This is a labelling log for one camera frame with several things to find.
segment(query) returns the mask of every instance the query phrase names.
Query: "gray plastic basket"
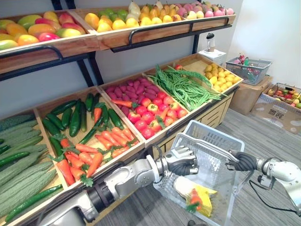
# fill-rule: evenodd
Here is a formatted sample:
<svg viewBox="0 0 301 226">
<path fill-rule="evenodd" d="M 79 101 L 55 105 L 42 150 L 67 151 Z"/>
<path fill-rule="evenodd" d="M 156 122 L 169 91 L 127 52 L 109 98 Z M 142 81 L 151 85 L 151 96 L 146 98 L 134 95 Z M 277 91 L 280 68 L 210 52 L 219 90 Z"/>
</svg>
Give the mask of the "gray plastic basket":
<svg viewBox="0 0 301 226">
<path fill-rule="evenodd" d="M 195 152 L 199 165 L 198 174 L 185 177 L 217 191 L 210 197 L 213 207 L 210 218 L 198 212 L 195 215 L 212 226 L 229 225 L 235 196 L 253 173 L 249 173 L 239 184 L 237 172 L 229 171 L 225 166 L 229 159 L 227 151 L 232 149 L 243 152 L 244 143 L 198 121 L 190 121 L 184 133 L 177 134 L 172 149 L 181 145 Z M 174 173 L 166 172 L 163 180 L 154 184 L 154 187 L 164 197 L 185 208 L 185 200 L 173 189 L 177 178 Z"/>
<path fill-rule="evenodd" d="M 254 86 L 263 80 L 270 65 L 272 64 L 271 61 L 249 59 L 249 65 L 253 66 L 245 66 L 233 63 L 237 59 L 238 57 L 226 62 L 227 70 L 243 78 L 243 83 Z"/>
</svg>

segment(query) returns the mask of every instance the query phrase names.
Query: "cardboard box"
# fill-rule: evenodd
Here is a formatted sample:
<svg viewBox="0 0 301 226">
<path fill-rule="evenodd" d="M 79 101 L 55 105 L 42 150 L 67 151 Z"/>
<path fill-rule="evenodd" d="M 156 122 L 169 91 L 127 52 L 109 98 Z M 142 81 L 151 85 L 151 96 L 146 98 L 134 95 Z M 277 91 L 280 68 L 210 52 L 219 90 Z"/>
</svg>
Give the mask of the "cardboard box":
<svg viewBox="0 0 301 226">
<path fill-rule="evenodd" d="M 271 81 L 272 77 L 265 76 L 257 86 L 241 83 L 233 96 L 230 108 L 244 115 L 249 114 L 260 94 L 271 85 Z"/>
<path fill-rule="evenodd" d="M 287 131 L 298 134 L 301 131 L 301 109 L 267 95 L 268 87 L 260 95 L 251 114 L 263 118 Z"/>
</svg>

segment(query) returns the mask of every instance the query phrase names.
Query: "cable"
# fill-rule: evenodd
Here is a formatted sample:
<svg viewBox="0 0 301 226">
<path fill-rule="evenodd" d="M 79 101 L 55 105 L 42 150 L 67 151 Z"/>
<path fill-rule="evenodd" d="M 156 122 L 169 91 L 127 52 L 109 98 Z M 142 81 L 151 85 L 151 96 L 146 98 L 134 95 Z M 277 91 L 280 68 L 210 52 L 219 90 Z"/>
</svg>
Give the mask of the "cable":
<svg viewBox="0 0 301 226">
<path fill-rule="evenodd" d="M 249 183 L 250 183 L 251 188 L 255 191 L 255 193 L 256 193 L 256 195 L 258 196 L 258 198 L 259 198 L 266 206 L 268 206 L 268 207 L 270 207 L 270 208 L 272 208 L 272 209 L 275 209 L 275 210 L 288 211 L 288 212 L 293 212 L 293 213 L 297 214 L 297 211 L 294 211 L 294 210 L 292 210 L 292 209 L 282 209 L 282 208 L 273 207 L 273 206 L 268 205 L 268 204 L 260 197 L 260 195 L 258 194 L 258 192 L 256 191 L 256 189 L 253 187 L 252 184 L 254 184 L 254 185 L 256 185 L 256 186 L 258 186 L 258 187 L 260 187 L 260 188 L 262 188 L 262 187 L 261 187 L 260 185 L 256 184 L 254 181 L 251 181 L 251 180 L 249 180 Z"/>
</svg>

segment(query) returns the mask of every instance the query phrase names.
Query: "silver robotic hand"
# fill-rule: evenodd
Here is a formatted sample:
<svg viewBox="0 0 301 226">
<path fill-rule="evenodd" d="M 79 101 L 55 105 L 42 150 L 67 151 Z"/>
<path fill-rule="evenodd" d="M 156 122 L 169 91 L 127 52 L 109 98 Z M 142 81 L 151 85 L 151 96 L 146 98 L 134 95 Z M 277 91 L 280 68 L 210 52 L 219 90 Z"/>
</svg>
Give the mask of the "silver robotic hand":
<svg viewBox="0 0 301 226">
<path fill-rule="evenodd" d="M 148 155 L 133 164 L 120 167 L 103 181 L 84 190 L 49 212 L 39 226 L 85 226 L 117 199 L 131 194 L 140 187 L 159 182 L 165 170 L 177 175 L 198 173 L 197 158 L 189 148 L 180 146 L 161 156 L 157 161 Z"/>
<path fill-rule="evenodd" d="M 277 180 L 286 189 L 286 192 L 296 209 L 296 214 L 301 217 L 301 170 L 292 162 L 281 161 L 278 158 L 256 158 L 253 155 L 229 151 L 239 162 L 229 161 L 229 170 L 250 171 L 258 170 L 262 175 L 258 176 L 260 185 L 271 190 Z"/>
</svg>

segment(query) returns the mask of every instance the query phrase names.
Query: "white wall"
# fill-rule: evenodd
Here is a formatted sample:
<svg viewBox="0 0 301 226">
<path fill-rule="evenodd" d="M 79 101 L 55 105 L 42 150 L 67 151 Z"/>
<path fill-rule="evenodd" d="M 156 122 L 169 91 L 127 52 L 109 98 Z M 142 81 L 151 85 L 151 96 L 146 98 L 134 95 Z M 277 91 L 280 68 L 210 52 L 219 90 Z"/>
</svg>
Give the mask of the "white wall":
<svg viewBox="0 0 301 226">
<path fill-rule="evenodd" d="M 243 52 L 270 60 L 274 83 L 301 88 L 300 7 L 300 0 L 244 0 L 227 59 Z"/>
<path fill-rule="evenodd" d="M 122 6 L 130 0 L 76 0 L 78 8 Z M 149 0 L 137 0 L 137 4 L 144 5 Z M 193 2 L 192 0 L 172 0 L 173 3 Z M 239 14 L 242 0 L 220 0 L 227 7 L 234 8 Z M 50 0 L 10 0 L 2 1 L 0 17 L 30 14 L 53 10 Z M 214 32 L 216 46 L 227 52 L 232 40 L 234 27 Z M 205 48 L 206 34 L 200 36 L 199 47 Z M 164 42 L 147 47 L 132 49 L 120 53 L 111 50 L 98 51 L 96 60 L 103 80 L 109 82 L 139 71 L 152 68 L 155 64 L 162 64 L 191 54 L 193 37 Z M 75 62 L 61 65 L 24 76 L 0 82 L 0 118 L 21 111 L 62 95 L 84 89 L 86 83 L 81 76 Z"/>
</svg>

